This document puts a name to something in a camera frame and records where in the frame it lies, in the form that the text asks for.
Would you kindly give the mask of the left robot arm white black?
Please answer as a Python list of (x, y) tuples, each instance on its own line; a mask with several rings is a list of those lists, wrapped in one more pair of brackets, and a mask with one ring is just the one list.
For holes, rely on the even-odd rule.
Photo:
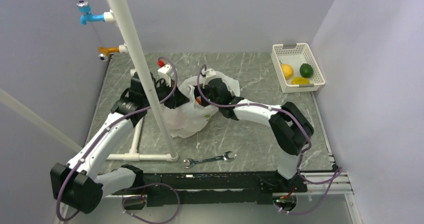
[(144, 173), (138, 167), (124, 164), (106, 174), (100, 174), (100, 168), (124, 136), (134, 131), (135, 141), (139, 140), (148, 109), (150, 104), (141, 80), (134, 73), (102, 129), (66, 164), (56, 163), (52, 167), (50, 179), (57, 212), (61, 204), (66, 204), (89, 214), (105, 196), (125, 189), (137, 194), (143, 189)]

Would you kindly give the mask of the orange plastic faucet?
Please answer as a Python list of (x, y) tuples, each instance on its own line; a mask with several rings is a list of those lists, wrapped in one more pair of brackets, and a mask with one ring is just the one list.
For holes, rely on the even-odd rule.
[(103, 61), (103, 62), (107, 62), (110, 59), (111, 54), (120, 52), (120, 48), (118, 46), (116, 46), (116, 47), (99, 46), (98, 52), (99, 52), (98, 59)]

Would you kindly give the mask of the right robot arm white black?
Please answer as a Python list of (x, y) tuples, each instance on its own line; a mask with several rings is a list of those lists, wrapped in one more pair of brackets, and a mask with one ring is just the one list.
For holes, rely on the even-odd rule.
[(227, 119), (250, 121), (270, 127), (278, 146), (283, 151), (275, 178), (276, 187), (287, 192), (295, 185), (303, 154), (311, 148), (315, 130), (297, 106), (288, 101), (283, 105), (252, 102), (229, 91), (221, 78), (206, 84), (196, 82), (202, 102), (218, 108)]

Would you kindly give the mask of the yellow fake mango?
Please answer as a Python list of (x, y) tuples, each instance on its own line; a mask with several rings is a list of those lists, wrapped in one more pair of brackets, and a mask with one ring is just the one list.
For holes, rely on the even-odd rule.
[(309, 85), (310, 81), (307, 78), (296, 76), (291, 80), (292, 85)]

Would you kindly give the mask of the green fake lime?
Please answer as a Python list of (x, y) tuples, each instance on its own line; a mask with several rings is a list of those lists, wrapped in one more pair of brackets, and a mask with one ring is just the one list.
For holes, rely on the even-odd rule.
[(299, 68), (299, 73), (303, 78), (311, 78), (314, 74), (312, 66), (308, 63), (303, 63)]

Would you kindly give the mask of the white PVC pipe frame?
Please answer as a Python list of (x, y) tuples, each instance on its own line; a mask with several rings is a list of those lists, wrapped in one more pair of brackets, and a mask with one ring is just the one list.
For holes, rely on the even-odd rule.
[[(106, 1), (110, 7), (109, 12), (112, 15), (112, 20), (117, 17), (116, 26), (119, 28), (123, 40), (128, 44), (128, 53), (133, 59), (134, 67), (138, 73), (146, 97), (150, 101), (151, 110), (153, 111), (155, 120), (162, 135), (164, 136), (165, 145), (168, 148), (167, 154), (140, 154), (138, 156), (138, 160), (176, 162), (179, 159), (179, 155), (175, 151), (169, 130), (165, 125), (165, 119), (161, 113), (160, 101), (158, 100), (157, 92), (155, 91), (155, 83), (151, 80), (151, 75), (148, 73), (149, 68), (135, 28), (128, 2), (127, 0)], [(0, 102), (74, 152), (80, 153), (82, 151), (81, 146), (76, 144), (74, 141), (57, 130), (43, 118), (35, 114), (35, 112), (23, 105), (3, 89), (0, 90)]]

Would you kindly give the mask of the blue plastic faucet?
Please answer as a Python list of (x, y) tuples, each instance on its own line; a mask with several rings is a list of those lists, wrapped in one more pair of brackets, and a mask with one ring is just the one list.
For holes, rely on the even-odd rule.
[(91, 11), (91, 6), (88, 1), (79, 0), (76, 4), (79, 12), (81, 13), (79, 22), (82, 26), (87, 22), (105, 22), (104, 14), (94, 15)]

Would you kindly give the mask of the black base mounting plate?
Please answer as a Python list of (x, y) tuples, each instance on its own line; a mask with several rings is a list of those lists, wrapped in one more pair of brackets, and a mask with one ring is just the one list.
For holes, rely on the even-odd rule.
[(279, 195), (306, 193), (300, 177), (284, 179), (277, 171), (145, 173), (148, 187), (119, 190), (116, 196), (146, 197), (148, 207), (176, 204), (256, 203), (271, 205)]

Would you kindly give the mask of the silver open-end wrench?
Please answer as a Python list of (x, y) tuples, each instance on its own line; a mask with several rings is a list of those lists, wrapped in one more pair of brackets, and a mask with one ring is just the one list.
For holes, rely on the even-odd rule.
[(201, 158), (201, 159), (187, 158), (187, 159), (184, 159), (183, 162), (186, 164), (185, 168), (189, 169), (194, 167), (197, 164), (208, 163), (208, 162), (216, 162), (216, 161), (232, 162), (236, 159), (236, 157), (237, 157), (237, 154), (233, 154), (232, 151), (226, 151), (222, 155), (208, 157), (208, 158)]

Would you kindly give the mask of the red fake tomato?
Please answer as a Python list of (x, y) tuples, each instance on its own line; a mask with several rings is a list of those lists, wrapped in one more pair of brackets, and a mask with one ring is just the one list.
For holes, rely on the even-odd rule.
[(201, 98), (200, 98), (200, 97), (196, 97), (195, 99), (196, 99), (196, 101), (197, 101), (197, 103), (198, 103), (199, 105), (201, 105), (201, 104), (202, 104), (202, 100), (201, 100)]

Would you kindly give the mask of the white perforated plastic basket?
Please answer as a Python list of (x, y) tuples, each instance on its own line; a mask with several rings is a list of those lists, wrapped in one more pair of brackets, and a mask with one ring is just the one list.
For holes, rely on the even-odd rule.
[[(307, 43), (296, 43), (294, 45), (274, 44), (271, 49), (271, 60), (283, 93), (315, 92), (326, 84), (324, 76)], [(292, 66), (294, 70), (292, 78), (284, 78), (280, 63)], [(291, 80), (294, 77), (302, 77), (299, 68), (304, 63), (311, 65), (313, 68), (313, 76), (308, 78), (310, 84), (291, 84)]]

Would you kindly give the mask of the aluminium rail frame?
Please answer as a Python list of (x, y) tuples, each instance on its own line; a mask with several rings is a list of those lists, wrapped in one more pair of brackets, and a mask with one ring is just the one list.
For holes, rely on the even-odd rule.
[[(276, 206), (279, 212), (292, 216), (307, 215), (317, 210), (328, 195), (349, 196), (353, 194), (352, 186), (347, 174), (340, 170), (335, 170), (333, 173), (303, 172), (301, 175), (296, 177), (301, 178), (305, 182), (307, 192), (295, 193), (293, 195), (288, 193), (276, 196), (271, 205)], [(147, 187), (148, 184), (144, 184), (141, 187), (123, 190), (136, 190)], [(175, 196), (176, 205), (185, 205), (181, 204), (178, 194)], [(126, 214), (130, 214), (131, 210), (147, 207), (147, 198), (144, 195), (125, 196), (115, 195), (113, 193), (103, 197), (101, 200), (112, 197), (120, 198), (122, 200), (123, 210)], [(64, 203), (60, 205), (60, 211), (56, 213), (55, 217), (55, 222), (57, 224), (62, 224), (69, 220), (69, 217), (66, 216), (66, 210), (70, 207), (71, 206)]]

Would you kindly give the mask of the translucent white plastic bag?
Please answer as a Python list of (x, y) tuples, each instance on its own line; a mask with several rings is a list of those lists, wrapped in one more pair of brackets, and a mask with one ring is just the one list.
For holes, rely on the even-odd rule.
[(218, 108), (208, 104), (202, 106), (196, 98), (197, 78), (185, 79), (176, 88), (173, 95), (163, 104), (163, 115), (172, 137), (188, 138), (201, 131), (209, 122)]

